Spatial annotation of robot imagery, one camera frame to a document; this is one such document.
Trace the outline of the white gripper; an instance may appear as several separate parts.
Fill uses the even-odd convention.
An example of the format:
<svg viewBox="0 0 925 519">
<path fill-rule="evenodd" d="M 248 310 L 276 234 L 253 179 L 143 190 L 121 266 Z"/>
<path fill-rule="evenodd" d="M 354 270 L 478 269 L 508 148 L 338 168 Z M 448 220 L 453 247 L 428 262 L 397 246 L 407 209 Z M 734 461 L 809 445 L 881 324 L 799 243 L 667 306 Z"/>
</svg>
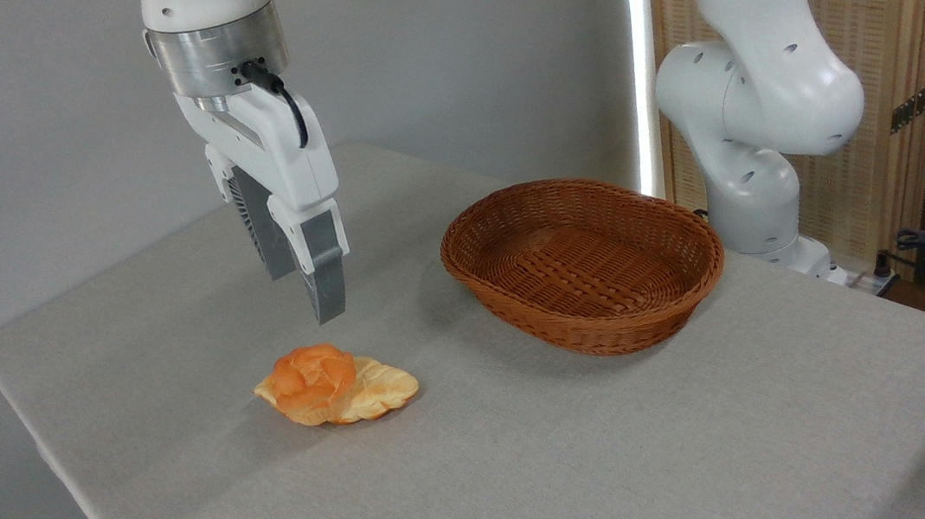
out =
<svg viewBox="0 0 925 519">
<path fill-rule="evenodd" d="M 204 111 L 190 97 L 176 101 L 205 139 L 216 186 L 239 211 L 270 277 L 300 270 L 315 319 L 325 324 L 346 309 L 343 257 L 350 248 L 324 130 L 308 102 L 294 111 L 280 94 L 244 88 L 227 97 L 225 112 Z"/>
</svg>

